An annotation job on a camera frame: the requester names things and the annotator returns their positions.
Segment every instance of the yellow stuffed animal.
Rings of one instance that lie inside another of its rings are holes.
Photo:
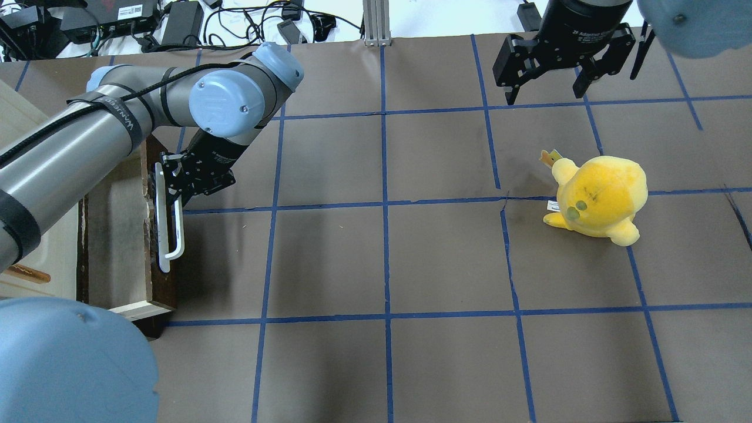
[[[559,158],[553,161],[551,171],[559,183],[556,200],[560,211],[546,215],[543,222],[588,236],[611,238],[622,247],[639,239],[632,219],[647,201],[647,179],[639,164],[600,156],[577,167],[570,159]]]

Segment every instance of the blue joint cap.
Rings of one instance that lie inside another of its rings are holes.
[[[130,65],[102,66],[101,68],[97,68],[94,72],[92,72],[91,78],[89,78],[86,83],[86,91],[89,92],[96,90],[96,88],[99,87],[99,84],[102,83],[102,80],[105,79],[105,75],[112,69],[119,68],[120,66]]]
[[[193,84],[188,107],[196,125],[211,135],[229,138],[258,125],[264,94],[250,77],[230,69],[207,73]]]
[[[277,78],[280,78],[291,91],[303,81],[303,66],[286,48],[275,43],[261,43],[253,52],[264,66],[266,66]]]

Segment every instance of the wooden handle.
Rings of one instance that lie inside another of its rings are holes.
[[[31,267],[26,267],[22,264],[14,264],[13,266],[8,267],[6,270],[4,270],[3,273],[16,276],[17,278],[21,278],[25,281],[34,282],[36,284],[46,284],[52,280],[50,275],[46,274],[45,272],[37,269],[32,269]]]

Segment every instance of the white label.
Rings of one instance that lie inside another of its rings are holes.
[[[125,6],[124,8],[117,9],[117,20],[141,17],[141,11],[143,9],[143,5]]]

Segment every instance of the metal post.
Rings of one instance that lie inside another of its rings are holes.
[[[389,30],[389,0],[363,0],[363,22],[366,46],[392,45],[392,32]]]

